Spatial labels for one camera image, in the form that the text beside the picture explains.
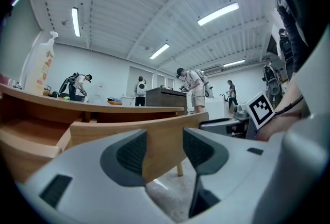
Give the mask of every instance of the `floor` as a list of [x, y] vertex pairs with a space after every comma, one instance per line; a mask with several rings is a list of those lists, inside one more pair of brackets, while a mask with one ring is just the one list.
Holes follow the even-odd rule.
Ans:
[[146, 186], [153, 201], [177, 223], [188, 219], [196, 177], [188, 158], [182, 162], [182, 166], [182, 177], [177, 176], [175, 167]]

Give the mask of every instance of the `black sleeve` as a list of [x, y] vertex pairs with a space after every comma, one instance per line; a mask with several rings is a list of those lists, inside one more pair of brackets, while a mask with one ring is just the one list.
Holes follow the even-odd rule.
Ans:
[[285, 9], [281, 8], [282, 7], [277, 7], [277, 10], [282, 18], [285, 29], [288, 32], [293, 54], [293, 71], [297, 72], [309, 57], [311, 49], [309, 49], [299, 35], [293, 16], [288, 14]]

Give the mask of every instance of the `hair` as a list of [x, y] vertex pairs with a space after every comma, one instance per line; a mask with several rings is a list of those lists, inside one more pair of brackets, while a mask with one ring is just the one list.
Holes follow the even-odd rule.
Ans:
[[184, 69], [182, 67], [179, 67], [177, 70], [176, 70], [176, 73], [178, 76], [181, 76], [181, 73]]

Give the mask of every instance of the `beige shorts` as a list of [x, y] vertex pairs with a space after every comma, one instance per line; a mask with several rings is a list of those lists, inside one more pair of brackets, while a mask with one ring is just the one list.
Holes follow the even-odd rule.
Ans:
[[198, 90], [191, 93], [191, 105], [193, 107], [202, 106], [205, 107], [205, 92], [204, 90]]

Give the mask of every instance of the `wooden table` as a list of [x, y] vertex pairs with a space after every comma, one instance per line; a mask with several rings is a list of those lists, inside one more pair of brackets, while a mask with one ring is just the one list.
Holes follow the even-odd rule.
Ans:
[[180, 115], [187, 114], [187, 94], [180, 91], [156, 88], [146, 92], [146, 106], [184, 107]]
[[207, 113], [180, 116], [183, 107], [135, 107], [66, 101], [0, 84], [0, 148], [14, 179], [23, 183], [61, 152], [123, 131], [147, 130], [143, 176], [166, 173], [186, 157], [183, 127], [198, 128]]

